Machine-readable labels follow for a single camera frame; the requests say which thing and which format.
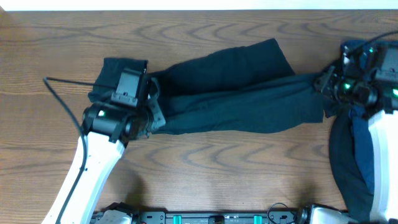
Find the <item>black shorts with white trim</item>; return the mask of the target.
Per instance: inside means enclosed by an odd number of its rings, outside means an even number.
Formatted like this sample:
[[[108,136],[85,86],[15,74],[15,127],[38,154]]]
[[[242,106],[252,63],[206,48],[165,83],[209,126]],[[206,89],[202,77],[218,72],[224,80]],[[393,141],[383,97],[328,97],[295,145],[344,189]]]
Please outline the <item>black shorts with white trim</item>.
[[[152,74],[165,134],[276,133],[323,120],[314,74],[297,75],[275,39],[224,49]]]

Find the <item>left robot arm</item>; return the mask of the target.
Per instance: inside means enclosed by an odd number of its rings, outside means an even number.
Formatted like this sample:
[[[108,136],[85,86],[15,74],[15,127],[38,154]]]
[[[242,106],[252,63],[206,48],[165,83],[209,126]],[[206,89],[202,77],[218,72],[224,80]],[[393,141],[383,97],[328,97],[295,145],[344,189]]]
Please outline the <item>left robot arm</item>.
[[[103,187],[129,141],[165,125],[155,78],[123,74],[115,91],[83,112],[68,174],[44,223],[89,223]]]

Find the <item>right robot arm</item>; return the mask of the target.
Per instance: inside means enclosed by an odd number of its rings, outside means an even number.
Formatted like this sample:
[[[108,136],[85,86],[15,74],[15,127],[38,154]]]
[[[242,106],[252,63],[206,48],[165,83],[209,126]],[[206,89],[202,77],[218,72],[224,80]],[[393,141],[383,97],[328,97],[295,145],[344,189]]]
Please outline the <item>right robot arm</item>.
[[[348,106],[329,144],[332,173],[347,211],[318,203],[300,208],[296,223],[397,223],[397,44],[344,45],[342,55],[317,78],[318,93]]]

